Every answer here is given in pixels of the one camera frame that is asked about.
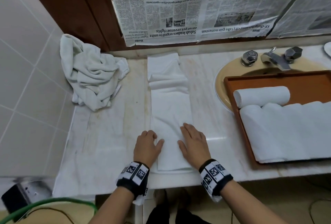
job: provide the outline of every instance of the newspaper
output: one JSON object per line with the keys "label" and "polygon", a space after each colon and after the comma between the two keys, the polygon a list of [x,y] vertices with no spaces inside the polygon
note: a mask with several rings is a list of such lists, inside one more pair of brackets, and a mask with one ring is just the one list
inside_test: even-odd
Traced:
{"label": "newspaper", "polygon": [[331,33],[331,0],[295,0],[268,38]]}
{"label": "newspaper", "polygon": [[112,0],[127,46],[265,36],[291,0]]}

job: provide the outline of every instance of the green hose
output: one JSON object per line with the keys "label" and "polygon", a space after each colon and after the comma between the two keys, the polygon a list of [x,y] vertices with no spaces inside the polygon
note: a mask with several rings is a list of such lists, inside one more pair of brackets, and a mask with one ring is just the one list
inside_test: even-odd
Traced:
{"label": "green hose", "polygon": [[49,199],[46,199],[46,200],[42,200],[42,201],[32,203],[28,206],[25,206],[25,207],[15,211],[14,213],[11,213],[10,215],[8,215],[4,219],[2,219],[0,221],[0,224],[5,224],[5,223],[11,221],[12,219],[14,219],[16,216],[25,214],[27,211],[31,210],[32,208],[34,208],[36,206],[44,205],[44,204],[51,203],[51,202],[57,202],[57,201],[67,201],[67,202],[73,202],[73,203],[77,203],[77,204],[88,205],[88,206],[90,206],[94,209],[94,214],[98,210],[97,207],[94,205],[94,203],[89,202],[89,201],[81,201],[81,200],[77,200],[77,199],[73,199],[73,198],[67,198],[67,197],[49,198]]}

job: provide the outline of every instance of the marble countertop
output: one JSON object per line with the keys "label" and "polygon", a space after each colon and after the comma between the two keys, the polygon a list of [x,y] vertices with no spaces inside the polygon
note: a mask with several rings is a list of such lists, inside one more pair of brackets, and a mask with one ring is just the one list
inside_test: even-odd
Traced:
{"label": "marble countertop", "polygon": [[[303,56],[331,69],[323,46],[305,46]],[[207,138],[212,158],[217,159],[237,181],[261,180],[331,172],[331,161],[268,165],[252,169],[234,115],[214,91],[214,78],[228,62],[244,51],[180,56],[181,68],[189,80],[194,126]],[[136,138],[149,130],[151,94],[147,82],[147,59],[128,60],[130,73],[112,106],[91,112],[76,107],[54,196],[111,193],[123,167],[132,161]],[[198,172],[153,174],[148,187],[171,188],[201,183]]]}

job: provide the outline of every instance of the white dish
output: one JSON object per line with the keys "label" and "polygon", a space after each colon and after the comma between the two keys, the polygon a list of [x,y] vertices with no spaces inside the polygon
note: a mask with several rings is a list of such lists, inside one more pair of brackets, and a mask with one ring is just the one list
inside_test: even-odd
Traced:
{"label": "white dish", "polygon": [[331,57],[331,42],[326,43],[323,48],[325,53]]}

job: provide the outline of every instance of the wristband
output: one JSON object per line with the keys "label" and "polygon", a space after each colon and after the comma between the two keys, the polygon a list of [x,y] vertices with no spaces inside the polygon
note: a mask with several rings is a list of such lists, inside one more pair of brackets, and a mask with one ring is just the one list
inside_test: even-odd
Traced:
{"label": "wristband", "polygon": [[141,205],[147,194],[147,180],[149,168],[141,162],[131,162],[127,165],[116,180],[118,187],[125,187],[134,195],[134,204]]}
{"label": "wristband", "polygon": [[233,177],[225,170],[221,164],[215,159],[207,160],[199,169],[202,182],[201,184],[206,189],[213,201],[221,200],[220,191]]}

